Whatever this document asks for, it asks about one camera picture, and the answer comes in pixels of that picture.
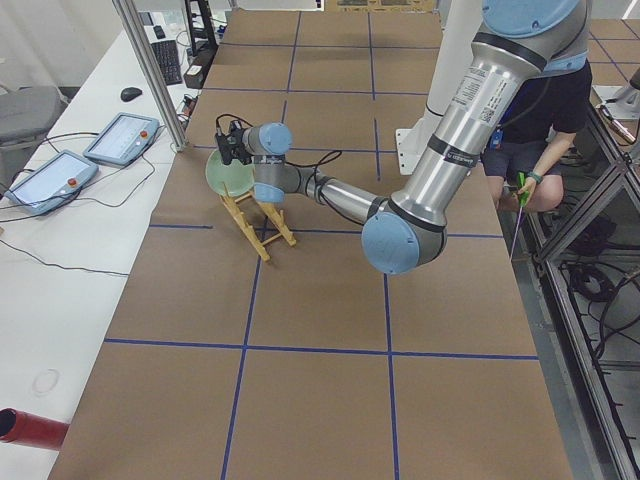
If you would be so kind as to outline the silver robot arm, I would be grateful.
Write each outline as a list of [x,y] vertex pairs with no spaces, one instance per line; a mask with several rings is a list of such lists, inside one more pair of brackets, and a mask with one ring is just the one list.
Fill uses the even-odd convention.
[[234,120],[218,129],[221,161],[253,166],[259,202],[298,193],[361,223],[369,263],[385,274],[406,273],[445,248],[445,211],[521,85],[584,65],[591,10],[589,1],[453,2],[445,37],[466,42],[469,65],[407,183],[388,197],[287,163],[292,134],[282,123],[244,127]]

